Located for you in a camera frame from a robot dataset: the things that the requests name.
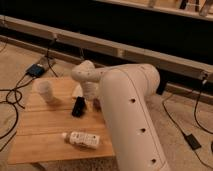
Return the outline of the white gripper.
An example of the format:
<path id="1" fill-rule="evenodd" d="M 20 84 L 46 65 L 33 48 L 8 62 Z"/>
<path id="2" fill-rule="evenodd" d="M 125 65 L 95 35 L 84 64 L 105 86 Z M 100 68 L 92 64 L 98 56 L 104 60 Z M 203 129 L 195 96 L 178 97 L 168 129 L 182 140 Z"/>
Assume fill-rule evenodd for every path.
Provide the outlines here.
<path id="1" fill-rule="evenodd" d="M 86 100 L 93 100 L 98 97 L 98 85 L 93 82 L 83 82 L 78 84 L 72 93 L 73 98 L 82 97 Z"/>

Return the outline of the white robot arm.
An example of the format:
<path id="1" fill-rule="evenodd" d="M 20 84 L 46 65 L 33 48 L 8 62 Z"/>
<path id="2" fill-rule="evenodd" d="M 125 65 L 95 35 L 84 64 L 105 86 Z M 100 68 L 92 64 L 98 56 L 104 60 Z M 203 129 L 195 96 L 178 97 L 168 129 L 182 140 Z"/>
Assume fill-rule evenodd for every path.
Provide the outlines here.
<path id="1" fill-rule="evenodd" d="M 86 60 L 71 77 L 90 98 L 98 85 L 102 114 L 120 171 L 171 171 L 147 109 L 145 98 L 154 94 L 160 75 L 151 64 L 124 64 L 97 68 Z"/>

